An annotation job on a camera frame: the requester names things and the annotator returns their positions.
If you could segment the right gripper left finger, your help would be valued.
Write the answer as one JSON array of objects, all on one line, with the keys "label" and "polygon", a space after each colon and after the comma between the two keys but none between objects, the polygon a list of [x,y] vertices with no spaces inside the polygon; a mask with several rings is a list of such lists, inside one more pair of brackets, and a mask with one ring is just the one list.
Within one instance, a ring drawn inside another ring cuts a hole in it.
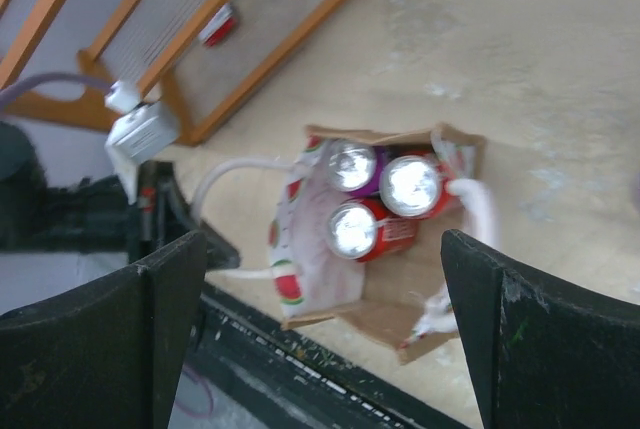
[{"label": "right gripper left finger", "polygon": [[207,266],[192,231],[1,317],[4,428],[165,428]]}]

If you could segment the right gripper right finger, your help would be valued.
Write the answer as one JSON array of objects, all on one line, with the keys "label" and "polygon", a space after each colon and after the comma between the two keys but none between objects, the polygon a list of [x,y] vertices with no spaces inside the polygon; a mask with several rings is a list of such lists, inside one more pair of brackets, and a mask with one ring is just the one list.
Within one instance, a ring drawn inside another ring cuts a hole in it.
[{"label": "right gripper right finger", "polygon": [[441,260],[484,427],[638,427],[637,305],[459,230]]}]

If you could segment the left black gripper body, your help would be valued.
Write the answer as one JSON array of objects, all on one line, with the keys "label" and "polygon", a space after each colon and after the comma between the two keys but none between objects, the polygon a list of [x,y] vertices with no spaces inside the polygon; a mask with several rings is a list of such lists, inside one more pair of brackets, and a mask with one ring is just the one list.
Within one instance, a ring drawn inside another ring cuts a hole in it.
[{"label": "left black gripper body", "polygon": [[186,233],[200,230],[206,238],[207,267],[234,269],[239,251],[205,222],[191,217],[170,162],[147,162],[138,176],[138,199],[129,207],[127,255],[135,262]]}]

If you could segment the watermelon print canvas bag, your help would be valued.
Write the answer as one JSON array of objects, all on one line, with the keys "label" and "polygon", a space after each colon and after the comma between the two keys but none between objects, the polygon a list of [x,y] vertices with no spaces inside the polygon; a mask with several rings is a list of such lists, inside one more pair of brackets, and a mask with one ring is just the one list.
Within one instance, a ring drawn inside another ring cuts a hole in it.
[{"label": "watermelon print canvas bag", "polygon": [[480,173],[487,141],[441,123],[406,133],[311,125],[292,163],[244,157],[203,177],[191,203],[224,174],[283,171],[269,227],[269,265],[237,278],[271,280],[287,329],[339,318],[411,362],[458,327],[441,263],[441,238],[464,231],[497,242],[497,218]]}]

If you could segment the red coke can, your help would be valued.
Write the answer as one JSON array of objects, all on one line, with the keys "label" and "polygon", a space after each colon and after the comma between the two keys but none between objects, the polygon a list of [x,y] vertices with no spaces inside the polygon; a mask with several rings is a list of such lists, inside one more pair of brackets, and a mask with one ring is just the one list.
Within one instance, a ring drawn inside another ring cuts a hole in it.
[{"label": "red coke can", "polygon": [[339,257],[367,262],[411,247],[418,231],[417,220],[395,215],[379,199],[356,198],[328,217],[326,239]]},{"label": "red coke can", "polygon": [[446,165],[428,149],[398,150],[384,167],[379,195],[394,214],[409,219],[430,219],[461,206],[446,189],[451,180]]}]

